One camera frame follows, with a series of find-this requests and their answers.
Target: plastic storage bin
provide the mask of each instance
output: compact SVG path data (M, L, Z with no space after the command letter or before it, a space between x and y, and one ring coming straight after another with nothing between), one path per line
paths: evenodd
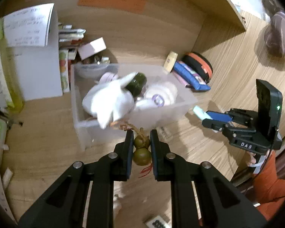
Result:
M132 112L129 122L145 130L164 126L178 120L197 102L194 94L182 86L174 75L168 73L162 66L144 64L75 64L71 66L71 98L74 127L82 150L93 144L103 144L114 139L124 138L125 131L113 128L101 129L97 120L90 120L82 107L82 100L88 91L96 85L105 72L118 73L120 77L131 72L141 72L147 77L147 85L156 82L170 81L178 89L176 102L173 105Z

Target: wooden desk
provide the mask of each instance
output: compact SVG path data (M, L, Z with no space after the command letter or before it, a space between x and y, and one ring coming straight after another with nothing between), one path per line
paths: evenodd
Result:
M205 18L204 12L186 0L147 0L143 14L120 10L77 6L77 0L7 0L4 14L27 6L55 2L58 17L64 23L87 29L85 39L103 36L109 51L122 63L164 63L170 50L180 56L190 51ZM196 94L203 109L217 110L208 93ZM111 152L117 141L93 146L85 152L73 127L70 95L26 102L19 115L22 128L13 126L8 134L10 151L3 156L2 170L14 172L7 198L16 217L30 205L74 161L97 161ZM220 133L202 127L191 112L167 126L173 134L169 142L173 152L187 161L210 161L231 179L243 151L231 147ZM122 197L122 210L116 227L145 227L143 221L155 215L171 219L169 183L157 183L152 174L138 178L143 167L133 165L131 179L115 184Z

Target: orange shirt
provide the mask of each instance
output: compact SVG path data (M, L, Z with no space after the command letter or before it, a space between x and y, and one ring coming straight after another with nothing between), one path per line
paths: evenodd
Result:
M270 220L285 200L285 180L277 178L275 152L269 157L265 168L255 177L253 187L256 200L261 204L257 209Z

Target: silver screw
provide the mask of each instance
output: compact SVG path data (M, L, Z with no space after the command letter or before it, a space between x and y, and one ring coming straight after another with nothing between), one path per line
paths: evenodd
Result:
M175 159L175 154L174 153L167 153L166 157L168 159Z
M73 167L78 169L82 166L82 163L80 161L76 161L74 164L73 164Z
M118 154L117 154L117 153L114 153L114 152L109 153L109 158L110 158L110 159L116 159L116 158L117 158L117 156L118 156Z
M212 164L210 164L208 161L204 161L203 163L201 163L201 165L206 169L209 169L212 166Z

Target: person's arm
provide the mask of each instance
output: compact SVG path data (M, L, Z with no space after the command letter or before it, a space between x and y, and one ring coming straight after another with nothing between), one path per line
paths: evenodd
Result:
M256 200L261 204L285 197L285 180L277 178L275 152L269 157L264 169L255 177L253 186Z

